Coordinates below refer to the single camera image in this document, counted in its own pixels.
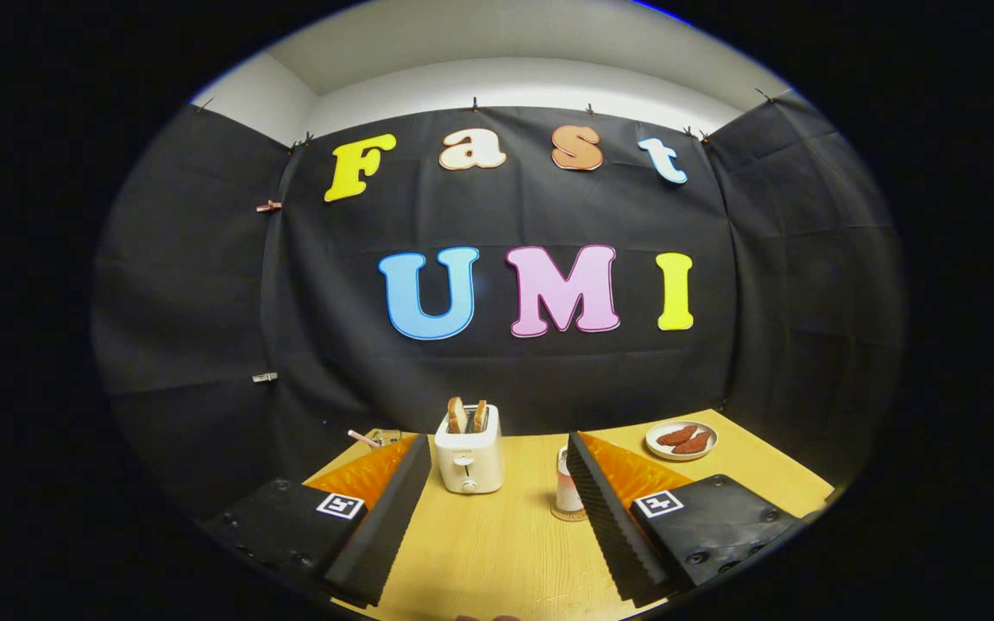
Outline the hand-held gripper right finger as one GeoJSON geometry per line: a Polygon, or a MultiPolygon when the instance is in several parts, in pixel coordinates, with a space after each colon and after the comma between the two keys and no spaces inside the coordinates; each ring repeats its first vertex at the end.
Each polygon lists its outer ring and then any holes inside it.
{"type": "Polygon", "coordinates": [[[701,588],[803,520],[725,474],[688,480],[591,434],[569,433],[569,474],[622,599],[701,588]]]}

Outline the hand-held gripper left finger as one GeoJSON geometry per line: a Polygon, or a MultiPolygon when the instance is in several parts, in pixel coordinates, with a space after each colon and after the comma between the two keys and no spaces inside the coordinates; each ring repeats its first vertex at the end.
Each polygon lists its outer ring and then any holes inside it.
{"type": "Polygon", "coordinates": [[[311,596],[378,605],[431,471],[414,434],[304,483],[276,479],[204,522],[245,561],[311,596]]]}

